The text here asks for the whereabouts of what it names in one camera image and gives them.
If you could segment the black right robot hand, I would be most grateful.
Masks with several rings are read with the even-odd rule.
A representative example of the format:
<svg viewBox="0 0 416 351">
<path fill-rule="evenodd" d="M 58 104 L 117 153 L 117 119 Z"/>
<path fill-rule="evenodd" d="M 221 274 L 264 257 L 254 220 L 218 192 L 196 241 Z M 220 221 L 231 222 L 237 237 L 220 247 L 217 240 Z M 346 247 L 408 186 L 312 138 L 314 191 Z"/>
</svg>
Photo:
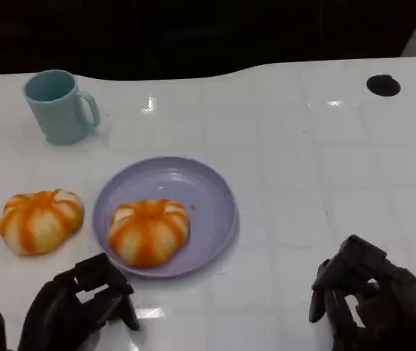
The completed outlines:
<svg viewBox="0 0 416 351">
<path fill-rule="evenodd" d="M 416 350 L 416 275 L 351 235 L 317 270 L 309 322 L 328 318 L 333 350 Z"/>
</svg>

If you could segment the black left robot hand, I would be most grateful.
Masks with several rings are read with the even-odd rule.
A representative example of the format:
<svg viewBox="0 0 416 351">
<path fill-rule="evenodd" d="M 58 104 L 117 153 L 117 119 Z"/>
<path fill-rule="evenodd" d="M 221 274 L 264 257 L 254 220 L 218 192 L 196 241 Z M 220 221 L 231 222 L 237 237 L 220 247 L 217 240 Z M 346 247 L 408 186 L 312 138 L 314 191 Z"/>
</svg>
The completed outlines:
<svg viewBox="0 0 416 351">
<path fill-rule="evenodd" d="M 19 350 L 78 350 L 107 322 L 139 331 L 131 284 L 105 253 L 75 264 L 42 286 L 23 324 Z"/>
</svg>

